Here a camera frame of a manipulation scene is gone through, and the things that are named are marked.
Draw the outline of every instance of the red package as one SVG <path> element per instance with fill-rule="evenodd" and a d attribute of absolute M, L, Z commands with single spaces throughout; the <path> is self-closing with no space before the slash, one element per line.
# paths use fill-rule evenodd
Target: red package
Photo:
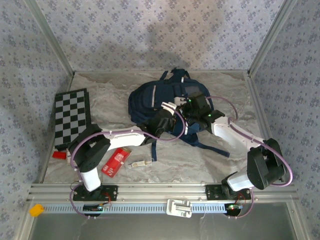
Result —
<path fill-rule="evenodd" d="M 131 154 L 131 150 L 125 147 L 120 147 L 115 150 L 109 160 L 101 169 L 101 172 L 113 178 L 121 166 L 125 163 L 125 160 Z"/>

